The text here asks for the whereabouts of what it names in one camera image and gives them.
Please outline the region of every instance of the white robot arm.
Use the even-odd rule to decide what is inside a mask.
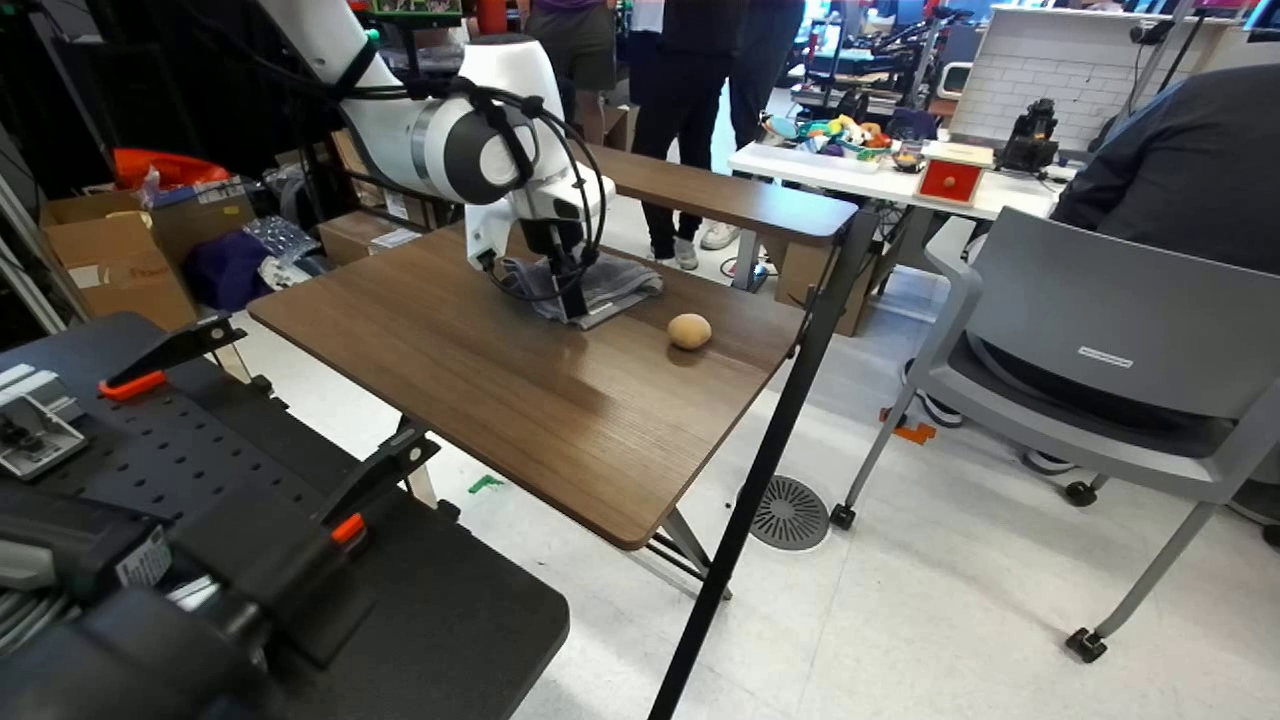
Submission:
[[[413,95],[370,51],[346,0],[258,0],[258,10],[310,76],[345,95],[353,139],[379,180],[467,204],[477,263],[499,261],[519,220],[551,263],[563,313],[584,313],[577,286],[598,242],[609,180],[569,158],[556,127],[563,103],[540,46],[471,46],[458,66],[465,85]]]

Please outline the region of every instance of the black pole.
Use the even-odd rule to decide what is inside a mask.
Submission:
[[[698,587],[698,596],[693,604],[693,616],[682,624],[678,648],[675,648],[675,655],[669,664],[663,687],[655,693],[648,720],[669,720],[675,714],[675,704],[678,704],[686,671],[693,671],[693,664],[694,664],[694,655],[698,655],[698,648],[709,640],[709,630],[715,622],[720,596],[729,592],[731,568],[743,558],[750,520],[761,513],[761,502],[765,502],[765,493],[768,493],[768,484],[777,476],[777,463],[782,459],[782,447],[790,441],[790,427],[801,420],[806,390],[814,380],[814,369],[825,366],[825,353],[826,353],[830,332],[839,323],[843,301],[854,288],[854,279],[867,271],[872,235],[877,235],[877,229],[884,220],[886,220],[884,212],[863,209],[835,235],[835,248],[830,248],[835,252],[835,270],[830,270],[830,278],[825,279],[825,288],[814,294],[814,301],[806,307],[810,316],[806,316],[806,323],[801,332],[796,369],[787,375],[782,395],[771,410],[771,420],[768,420],[768,433],[765,433],[761,454],[750,459],[748,484],[735,495],[731,520],[729,520],[729,530],[720,535],[715,561],[711,561],[711,568],[703,577],[703,587]]]

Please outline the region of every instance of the gray chair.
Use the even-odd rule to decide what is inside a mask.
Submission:
[[[931,252],[927,261],[950,286],[949,306],[830,526],[852,530],[852,505],[915,392],[1099,480],[1191,502],[1121,607],[1069,636],[1081,661],[1095,661],[1211,513],[1280,447],[1280,278],[1019,212],[994,220],[970,270]],[[989,353],[1036,366],[1070,390],[1134,400],[1150,420],[1081,412],[1044,395],[1044,383],[1028,390],[999,374],[1007,366],[993,366]]]

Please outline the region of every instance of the box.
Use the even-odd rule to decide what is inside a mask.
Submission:
[[[189,288],[157,248],[130,198],[50,202],[43,235],[93,316],[141,313],[161,327],[194,319]]]
[[[324,257],[333,270],[354,263],[361,257],[388,252],[388,248],[400,248],[413,242],[421,242],[421,234],[407,234],[407,229],[400,229],[384,216],[366,216],[366,212],[346,212],[346,216],[318,225],[318,246],[324,246]]]
[[[989,169],[994,169],[994,151],[980,145],[925,145],[925,176],[918,198],[969,204]]]
[[[43,209],[43,225],[75,225],[75,220],[105,220],[105,216],[135,216],[144,212],[130,194],[105,194],[105,198],[71,198],[50,202]],[[157,235],[157,248],[169,257],[172,270],[179,270],[192,248],[221,242],[230,229],[242,229],[257,220],[249,198],[192,198],[184,204],[148,209],[144,225]]]
[[[353,176],[353,194],[354,194],[361,209],[400,216],[415,229],[437,229],[437,209],[429,198],[392,194],[370,180],[346,127],[333,131],[333,150],[334,150],[341,169]]]
[[[184,204],[153,209],[153,234],[161,252],[172,261],[172,270],[184,270],[192,248],[221,242],[230,229],[242,229],[257,220],[242,194],[237,198],[194,198]]]
[[[814,294],[814,286],[820,286],[820,278],[826,270],[826,257],[830,252],[814,248],[814,246],[787,246],[782,263],[777,271],[777,301],[805,307],[806,294]],[[872,301],[867,301],[872,278],[877,278],[877,263],[867,263],[867,271],[848,294],[835,332],[854,335],[860,323],[867,319],[867,313],[872,313]]]

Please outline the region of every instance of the brown egg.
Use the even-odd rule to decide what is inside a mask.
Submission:
[[[711,323],[698,313],[678,313],[669,323],[675,350],[694,353],[711,346]]]

